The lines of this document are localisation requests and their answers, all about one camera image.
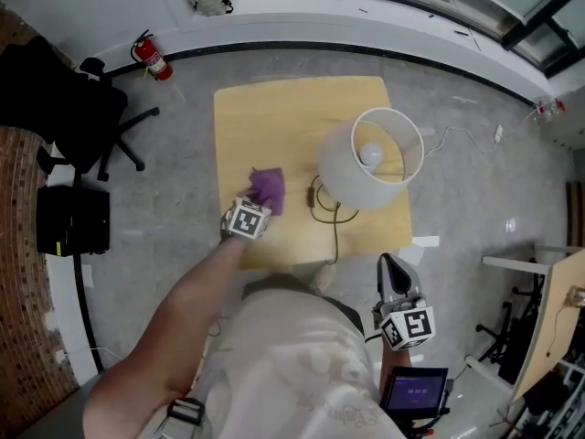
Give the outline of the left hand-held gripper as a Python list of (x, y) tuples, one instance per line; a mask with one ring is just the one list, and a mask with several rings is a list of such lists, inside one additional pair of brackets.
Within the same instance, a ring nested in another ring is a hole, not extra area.
[(257, 240), (266, 231), (271, 209), (255, 201), (252, 190), (241, 191), (232, 201), (220, 222), (220, 238), (244, 238)]

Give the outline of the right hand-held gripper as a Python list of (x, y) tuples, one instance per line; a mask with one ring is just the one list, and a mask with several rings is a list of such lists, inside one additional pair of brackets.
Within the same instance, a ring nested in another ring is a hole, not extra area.
[(419, 287), (420, 278), (410, 263), (387, 252), (378, 257), (377, 289), (383, 303), (378, 302), (372, 313), (375, 328), (392, 350), (415, 348), (435, 337), (433, 308), (423, 294), (392, 301), (394, 294), (409, 296)]

